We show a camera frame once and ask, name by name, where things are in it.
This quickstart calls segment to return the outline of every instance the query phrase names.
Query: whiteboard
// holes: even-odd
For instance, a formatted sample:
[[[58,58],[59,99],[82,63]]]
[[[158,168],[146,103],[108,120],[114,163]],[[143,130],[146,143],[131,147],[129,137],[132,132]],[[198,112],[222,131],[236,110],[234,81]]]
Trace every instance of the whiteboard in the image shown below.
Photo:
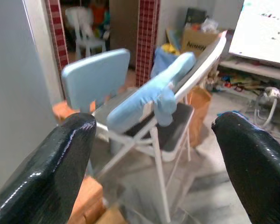
[[[229,52],[280,63],[280,0],[245,0]]]

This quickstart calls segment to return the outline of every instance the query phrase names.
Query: cardboard box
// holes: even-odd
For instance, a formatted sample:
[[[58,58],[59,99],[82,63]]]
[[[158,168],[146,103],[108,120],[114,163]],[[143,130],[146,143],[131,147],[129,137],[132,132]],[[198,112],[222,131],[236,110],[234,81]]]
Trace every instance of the cardboard box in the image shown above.
[[[196,57],[218,38],[218,34],[206,34],[190,28],[185,29],[182,37],[182,53],[192,51]]]

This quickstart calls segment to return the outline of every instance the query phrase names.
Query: red tiled pillar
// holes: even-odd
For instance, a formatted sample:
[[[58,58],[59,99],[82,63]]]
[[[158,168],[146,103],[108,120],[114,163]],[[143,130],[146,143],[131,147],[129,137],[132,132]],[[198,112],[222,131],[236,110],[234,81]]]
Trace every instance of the red tiled pillar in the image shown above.
[[[69,63],[59,0],[45,0],[59,73]]]
[[[139,0],[136,85],[150,79],[156,46],[161,0]]]

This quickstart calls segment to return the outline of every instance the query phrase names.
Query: brown paper bag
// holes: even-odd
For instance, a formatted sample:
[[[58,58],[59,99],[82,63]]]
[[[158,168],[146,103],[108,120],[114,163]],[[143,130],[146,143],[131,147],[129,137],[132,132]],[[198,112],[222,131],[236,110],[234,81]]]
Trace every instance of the brown paper bag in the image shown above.
[[[201,143],[201,127],[208,112],[210,100],[211,94],[198,86],[194,87],[188,94],[188,104],[195,109],[189,125],[190,144],[192,147],[196,147]]]

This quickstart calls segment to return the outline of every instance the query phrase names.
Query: floor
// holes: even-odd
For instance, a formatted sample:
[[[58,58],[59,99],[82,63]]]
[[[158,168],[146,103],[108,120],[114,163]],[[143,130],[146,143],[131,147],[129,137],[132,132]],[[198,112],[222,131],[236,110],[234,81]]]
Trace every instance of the floor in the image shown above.
[[[168,189],[172,224],[249,224],[249,218],[229,180],[224,160],[211,130],[217,113],[241,110],[247,102],[225,94],[213,94],[203,123],[202,144],[186,151]],[[108,143],[97,140],[91,160],[98,172],[111,158]],[[165,178],[173,162],[163,163]],[[131,151],[112,171],[99,179],[109,203],[119,202],[133,224],[166,223],[162,211],[154,158]]]

